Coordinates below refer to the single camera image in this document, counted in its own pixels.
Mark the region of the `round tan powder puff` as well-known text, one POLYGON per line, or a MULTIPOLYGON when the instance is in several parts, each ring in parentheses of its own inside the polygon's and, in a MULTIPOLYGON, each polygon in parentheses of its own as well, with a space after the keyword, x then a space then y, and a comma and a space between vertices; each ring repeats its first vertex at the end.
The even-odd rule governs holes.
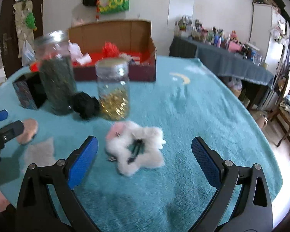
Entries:
POLYGON ((24 130, 22 134, 16 137, 19 144, 25 145, 29 143, 38 133, 38 122, 35 119, 25 119, 23 122, 24 130))

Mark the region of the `pale pink bunny plush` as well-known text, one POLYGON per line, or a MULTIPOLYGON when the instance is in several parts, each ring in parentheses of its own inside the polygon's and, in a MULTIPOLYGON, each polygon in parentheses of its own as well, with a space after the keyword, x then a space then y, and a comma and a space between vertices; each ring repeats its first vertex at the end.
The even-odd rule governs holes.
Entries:
POLYGON ((76 27, 76 26, 80 26, 83 25, 85 23, 85 21, 82 18, 72 18, 72 22, 71 22, 71 26, 72 27, 76 27))

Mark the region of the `black fuzzy scrunchie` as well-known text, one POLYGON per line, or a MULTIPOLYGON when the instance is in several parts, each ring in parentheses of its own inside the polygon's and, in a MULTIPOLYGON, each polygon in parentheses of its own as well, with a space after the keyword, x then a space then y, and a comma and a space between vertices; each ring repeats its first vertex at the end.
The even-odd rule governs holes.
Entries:
POLYGON ((79 92, 73 95, 70 98, 69 103, 73 111, 79 114, 80 118, 84 120, 96 117, 100 113, 99 100, 84 92, 79 92))

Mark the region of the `teal towel table cover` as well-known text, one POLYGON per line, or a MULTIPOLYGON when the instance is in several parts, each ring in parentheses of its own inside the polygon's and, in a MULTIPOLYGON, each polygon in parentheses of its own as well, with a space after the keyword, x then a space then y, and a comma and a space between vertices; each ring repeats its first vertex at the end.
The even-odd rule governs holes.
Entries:
POLYGON ((187 231, 215 193, 191 150, 197 136, 236 165, 260 164, 272 199, 281 190, 281 172, 264 134, 234 94, 197 59, 158 57, 154 83, 130 83, 129 119, 160 127, 166 140, 164 166, 141 169, 132 177, 120 175, 116 163, 107 159, 105 138, 112 122, 57 116, 48 104, 37 111, 23 108, 12 84, 27 72, 20 69, 0 87, 0 111, 8 112, 0 128, 35 119, 39 128, 33 143, 53 138, 56 159, 68 157, 90 135, 98 139, 97 158, 75 193, 102 231, 187 231))

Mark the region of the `white wardrobe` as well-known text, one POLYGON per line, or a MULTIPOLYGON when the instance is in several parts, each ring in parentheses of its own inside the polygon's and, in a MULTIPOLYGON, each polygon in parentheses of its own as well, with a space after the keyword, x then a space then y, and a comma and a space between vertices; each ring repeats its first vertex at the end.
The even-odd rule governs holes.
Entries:
POLYGON ((290 43, 289 23, 274 6, 254 3, 249 43, 257 47, 266 69, 279 73, 290 43))

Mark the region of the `small black patterned box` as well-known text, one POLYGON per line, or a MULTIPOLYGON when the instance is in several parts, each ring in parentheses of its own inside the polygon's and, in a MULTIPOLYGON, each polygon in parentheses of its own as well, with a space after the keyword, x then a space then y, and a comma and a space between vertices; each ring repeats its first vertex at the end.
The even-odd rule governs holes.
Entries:
POLYGON ((21 75, 13 87, 23 108, 38 110, 47 100, 39 72, 21 75))

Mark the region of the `white plastic bag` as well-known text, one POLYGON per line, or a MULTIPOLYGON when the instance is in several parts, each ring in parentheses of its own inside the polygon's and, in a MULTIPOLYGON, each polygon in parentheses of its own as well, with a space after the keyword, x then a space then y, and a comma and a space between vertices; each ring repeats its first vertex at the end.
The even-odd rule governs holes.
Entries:
POLYGON ((27 40, 23 43, 21 62, 22 66, 28 66, 35 62, 35 52, 27 40))

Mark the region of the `white pink fluffy scrunchie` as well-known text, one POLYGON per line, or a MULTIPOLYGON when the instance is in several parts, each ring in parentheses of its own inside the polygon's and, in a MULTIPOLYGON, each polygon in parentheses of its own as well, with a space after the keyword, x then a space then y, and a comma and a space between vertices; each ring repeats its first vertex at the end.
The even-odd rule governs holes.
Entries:
POLYGON ((132 121, 117 122, 106 136, 106 153, 120 174, 131 177, 139 169, 164 166, 161 150, 166 141, 159 127, 142 127, 132 121))

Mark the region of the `large glass jar tea leaves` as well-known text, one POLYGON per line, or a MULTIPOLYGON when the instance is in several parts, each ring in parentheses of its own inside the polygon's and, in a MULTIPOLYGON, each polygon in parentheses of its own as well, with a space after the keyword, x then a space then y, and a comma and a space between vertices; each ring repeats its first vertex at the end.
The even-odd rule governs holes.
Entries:
POLYGON ((71 112, 76 82, 66 31, 58 30, 34 40, 38 71, 52 111, 57 115, 71 112))

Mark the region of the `small glass jar gold pieces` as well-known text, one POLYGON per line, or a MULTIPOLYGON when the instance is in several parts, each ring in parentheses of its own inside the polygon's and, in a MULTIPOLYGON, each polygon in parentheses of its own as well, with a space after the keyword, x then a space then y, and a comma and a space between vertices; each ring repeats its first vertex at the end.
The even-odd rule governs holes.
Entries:
POLYGON ((125 119, 130 111, 129 66, 124 58, 104 58, 95 64, 101 114, 112 121, 125 119))

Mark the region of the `beige hanging door organizer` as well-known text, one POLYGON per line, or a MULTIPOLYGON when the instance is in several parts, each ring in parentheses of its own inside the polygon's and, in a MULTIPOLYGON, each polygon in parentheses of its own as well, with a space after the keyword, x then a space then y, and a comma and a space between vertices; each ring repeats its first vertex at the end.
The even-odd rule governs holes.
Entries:
POLYGON ((15 15, 15 30, 18 38, 18 58, 22 56, 23 43, 27 40, 30 44, 34 41, 34 31, 26 26, 25 19, 29 12, 33 10, 33 3, 30 0, 24 0, 13 4, 15 15))

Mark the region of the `green plush frog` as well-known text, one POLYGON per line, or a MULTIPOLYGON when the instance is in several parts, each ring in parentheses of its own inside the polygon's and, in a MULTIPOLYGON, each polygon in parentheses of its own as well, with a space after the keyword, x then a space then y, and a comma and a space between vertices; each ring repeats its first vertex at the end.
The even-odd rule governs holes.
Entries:
POLYGON ((29 12, 27 14, 26 19, 25 19, 25 23, 26 23, 26 26, 29 29, 32 29, 34 32, 37 30, 37 27, 35 25, 35 17, 33 15, 33 12, 29 12))

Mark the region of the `red-lined cardboard box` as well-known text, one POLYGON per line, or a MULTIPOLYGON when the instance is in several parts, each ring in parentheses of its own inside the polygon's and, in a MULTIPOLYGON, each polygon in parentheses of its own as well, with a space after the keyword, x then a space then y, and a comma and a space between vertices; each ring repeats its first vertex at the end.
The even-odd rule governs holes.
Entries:
POLYGON ((130 81, 156 80, 157 51, 151 38, 151 22, 146 20, 111 20, 71 27, 68 36, 78 44, 91 62, 73 63, 76 81, 96 80, 95 63, 106 57, 123 57, 130 60, 130 81))

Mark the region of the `table with grey cloth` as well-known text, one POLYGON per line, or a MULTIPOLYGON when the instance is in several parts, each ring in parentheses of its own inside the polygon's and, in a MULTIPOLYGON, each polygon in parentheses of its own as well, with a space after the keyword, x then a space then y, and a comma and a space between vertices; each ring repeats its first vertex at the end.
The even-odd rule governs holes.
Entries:
POLYGON ((169 56, 198 58, 217 77, 234 77, 244 81, 247 97, 258 109, 264 107, 266 97, 273 89, 274 75, 271 72, 222 48, 175 36, 169 47, 169 56))

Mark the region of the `white knitted soft toy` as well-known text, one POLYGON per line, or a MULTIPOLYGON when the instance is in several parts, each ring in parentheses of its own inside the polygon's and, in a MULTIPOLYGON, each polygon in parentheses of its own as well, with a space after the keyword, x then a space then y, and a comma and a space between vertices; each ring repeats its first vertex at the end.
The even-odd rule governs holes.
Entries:
POLYGON ((133 59, 133 57, 131 56, 131 55, 129 55, 129 54, 126 54, 126 53, 120 53, 119 55, 118 55, 118 57, 119 58, 122 58, 122 59, 124 59, 124 60, 126 60, 127 61, 127 63, 128 64, 136 64, 136 62, 135 62, 135 60, 133 59))

